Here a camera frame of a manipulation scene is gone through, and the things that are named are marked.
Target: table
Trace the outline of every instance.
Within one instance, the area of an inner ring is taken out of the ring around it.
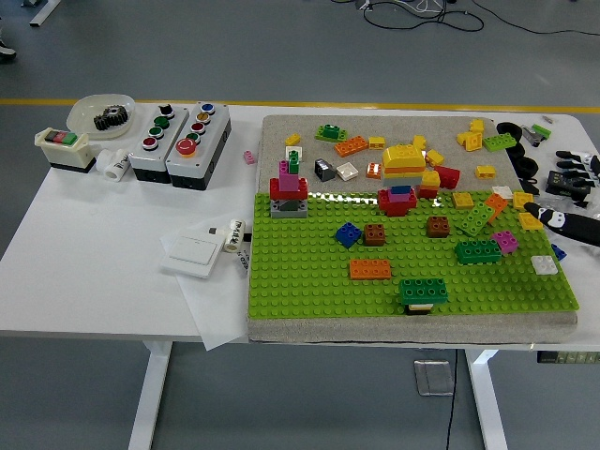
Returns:
[[[103,146],[116,149],[135,144],[155,107],[139,104],[131,129],[119,140],[103,142]],[[233,215],[251,219],[256,169],[247,166],[242,155],[245,150],[257,151],[266,115],[472,115],[525,125],[541,122],[539,114],[508,112],[249,106],[231,106],[230,112],[232,134],[206,191],[138,182],[132,172],[119,184],[113,184],[103,180],[98,172],[81,174],[51,169],[0,262],[0,283],[10,293],[0,300],[0,334],[136,339],[149,348],[151,356],[129,448],[150,447],[171,343],[202,340],[176,278],[159,268],[164,255],[160,238],[201,221],[211,223],[210,218]],[[544,174],[554,166],[554,151],[577,149],[595,153],[577,119],[567,115],[552,118],[550,141],[537,149],[525,143],[528,153],[540,165],[541,186],[545,183]],[[523,342],[494,346],[492,351],[469,342],[436,344],[438,348],[467,350],[487,448],[506,448],[486,364],[491,355],[498,349],[600,351],[600,306],[594,295],[600,288],[600,280],[595,277],[598,253],[556,236],[552,240],[569,255],[562,268],[580,304],[577,330],[565,342]],[[209,283],[220,280],[216,272]],[[235,326],[243,327],[247,300],[244,283],[237,284],[239,290],[227,300],[239,314],[234,318]],[[239,340],[244,339],[241,333]]]

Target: gray floor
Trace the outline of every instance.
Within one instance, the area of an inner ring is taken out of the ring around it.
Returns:
[[[527,34],[471,1],[456,8],[485,21],[476,34],[384,31],[326,0],[63,0],[31,28],[38,11],[20,3],[0,5],[18,52],[0,64],[0,254],[48,171],[33,136],[63,128],[69,111],[2,98],[595,107],[574,115],[600,148],[600,37]],[[600,32],[593,0],[481,3],[538,30]],[[373,20],[409,23],[381,8]],[[434,353],[177,344],[154,447],[443,449],[450,403],[415,394],[412,363],[423,354]],[[3,337],[0,358],[1,449],[127,448],[142,344]],[[595,447],[595,367],[539,367],[514,352],[490,366],[509,448]],[[468,380],[461,352],[450,448],[483,448]]]

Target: yellow floor line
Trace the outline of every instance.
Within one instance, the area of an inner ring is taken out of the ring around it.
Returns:
[[[0,98],[0,105],[8,106],[72,106],[76,98]],[[197,100],[141,99],[139,103],[194,103]],[[595,106],[526,106],[526,105],[468,105],[456,103],[336,103],[321,101],[223,101],[216,103],[242,106],[279,106],[309,108],[356,108],[364,110],[419,110],[509,113],[600,114]]]

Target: lime green lego brick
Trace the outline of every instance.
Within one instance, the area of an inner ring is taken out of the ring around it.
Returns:
[[[482,203],[489,192],[470,192]],[[442,278],[448,301],[431,315],[507,314],[571,311],[578,303],[559,264],[556,275],[539,277],[531,256],[554,255],[543,231],[525,232],[518,210],[506,208],[486,225],[493,233],[510,230],[519,249],[494,264],[462,265],[455,247],[465,240],[457,228],[469,210],[457,210],[451,192],[433,201],[419,200],[406,217],[386,217],[376,194],[323,194],[308,197],[308,218],[270,218],[268,194],[255,198],[248,316],[259,319],[403,316],[400,282],[407,278]],[[429,216],[446,216],[450,234],[427,237]],[[361,242],[346,249],[335,238],[346,222],[359,229],[369,223],[385,227],[386,244]],[[350,259],[387,259],[390,280],[350,280]]]
[[[499,134],[498,136],[490,136],[489,138],[484,138],[484,147],[490,152],[495,152],[496,150],[502,150],[504,148],[510,148],[517,145],[517,141],[513,138],[510,133]]]
[[[348,132],[345,129],[339,129],[337,137],[334,136],[336,133],[332,133],[331,130],[325,129],[326,126],[320,126],[315,134],[315,139],[319,141],[327,141],[328,143],[343,143],[348,139]]]
[[[495,211],[492,207],[487,206],[483,202],[478,202],[458,227],[470,237],[475,237],[483,230],[489,218],[491,218],[494,213]]]
[[[400,281],[402,305],[428,305],[448,301],[448,291],[441,278],[416,278]]]
[[[455,250],[461,264],[497,263],[503,256],[493,239],[459,242]]]
[[[552,131],[550,131],[547,128],[541,127],[539,125],[533,125],[532,128],[533,128],[533,131],[535,131],[537,134],[541,134],[546,139],[549,139],[550,138],[550,134],[552,134]]]

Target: white bowl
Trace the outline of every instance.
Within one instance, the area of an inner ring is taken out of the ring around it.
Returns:
[[[102,115],[110,106],[124,106],[127,111],[127,121],[123,125],[109,127],[100,131],[94,124],[94,117]],[[135,101],[129,96],[121,94],[101,94],[89,96],[79,100],[67,117],[67,128],[75,134],[86,133],[90,139],[112,139],[125,133],[133,119]]]

